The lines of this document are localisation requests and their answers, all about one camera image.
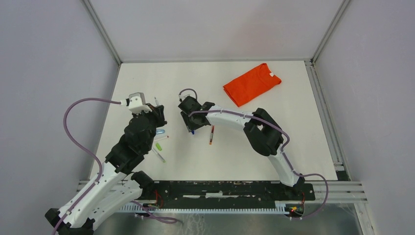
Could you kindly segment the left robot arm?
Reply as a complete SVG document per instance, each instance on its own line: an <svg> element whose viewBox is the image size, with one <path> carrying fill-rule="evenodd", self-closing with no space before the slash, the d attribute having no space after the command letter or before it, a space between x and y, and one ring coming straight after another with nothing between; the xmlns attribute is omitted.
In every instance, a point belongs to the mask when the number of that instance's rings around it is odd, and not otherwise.
<svg viewBox="0 0 415 235"><path fill-rule="evenodd" d="M133 172L153 147L156 129L166 125L164 106L149 103L132 110L124 134L112 147L98 173L65 205L49 209L45 217L53 234L92 235L113 213L137 199L149 199L153 180Z"/></svg>

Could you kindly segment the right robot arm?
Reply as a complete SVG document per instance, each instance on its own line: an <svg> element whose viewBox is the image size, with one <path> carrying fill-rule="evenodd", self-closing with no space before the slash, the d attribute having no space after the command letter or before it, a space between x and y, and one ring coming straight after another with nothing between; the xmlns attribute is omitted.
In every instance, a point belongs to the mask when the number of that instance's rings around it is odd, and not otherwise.
<svg viewBox="0 0 415 235"><path fill-rule="evenodd" d="M251 113L226 110L212 102L200 104L189 95L180 95L179 101L178 108L190 132L208 125L225 126L244 132L253 150L267 157L276 170L280 183L283 184L283 195L289 200L295 200L302 194L305 180L295 172L283 152L289 137L267 111L262 108Z"/></svg>

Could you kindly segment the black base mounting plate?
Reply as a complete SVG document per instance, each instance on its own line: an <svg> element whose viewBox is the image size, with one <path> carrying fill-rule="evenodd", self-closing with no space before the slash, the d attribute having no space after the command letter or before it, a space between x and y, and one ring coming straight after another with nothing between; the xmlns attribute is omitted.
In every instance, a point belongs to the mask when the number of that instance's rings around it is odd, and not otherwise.
<svg viewBox="0 0 415 235"><path fill-rule="evenodd" d="M307 183L292 188L279 181L158 181L137 200L162 209L274 209L276 202L315 199Z"/></svg>

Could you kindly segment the folded orange cloth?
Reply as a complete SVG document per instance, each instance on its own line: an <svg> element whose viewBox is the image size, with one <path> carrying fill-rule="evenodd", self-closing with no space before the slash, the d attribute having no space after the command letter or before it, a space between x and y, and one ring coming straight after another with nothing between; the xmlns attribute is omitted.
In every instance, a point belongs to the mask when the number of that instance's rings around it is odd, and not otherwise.
<svg viewBox="0 0 415 235"><path fill-rule="evenodd" d="M262 63L225 84L223 89L234 104L241 107L281 83L268 64Z"/></svg>

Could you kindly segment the red orange pen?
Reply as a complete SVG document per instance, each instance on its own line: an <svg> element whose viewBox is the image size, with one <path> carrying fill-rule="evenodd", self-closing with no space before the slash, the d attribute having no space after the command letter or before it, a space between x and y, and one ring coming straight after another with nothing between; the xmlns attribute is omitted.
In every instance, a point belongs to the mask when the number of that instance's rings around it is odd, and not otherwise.
<svg viewBox="0 0 415 235"><path fill-rule="evenodd" d="M210 137L209 137L209 145L212 145L213 142L213 136L214 136L214 130L215 130L215 126L213 125L211 127L211 132L210 132Z"/></svg>

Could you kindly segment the thin green-tip pen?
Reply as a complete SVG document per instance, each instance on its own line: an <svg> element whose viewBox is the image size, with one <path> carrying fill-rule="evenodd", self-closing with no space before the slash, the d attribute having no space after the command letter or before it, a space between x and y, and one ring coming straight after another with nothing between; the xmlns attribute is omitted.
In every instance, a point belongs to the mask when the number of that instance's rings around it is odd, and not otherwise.
<svg viewBox="0 0 415 235"><path fill-rule="evenodd" d="M155 153L155 155L163 162L166 163L166 160L164 159L164 157L154 148L152 148L152 151Z"/></svg>

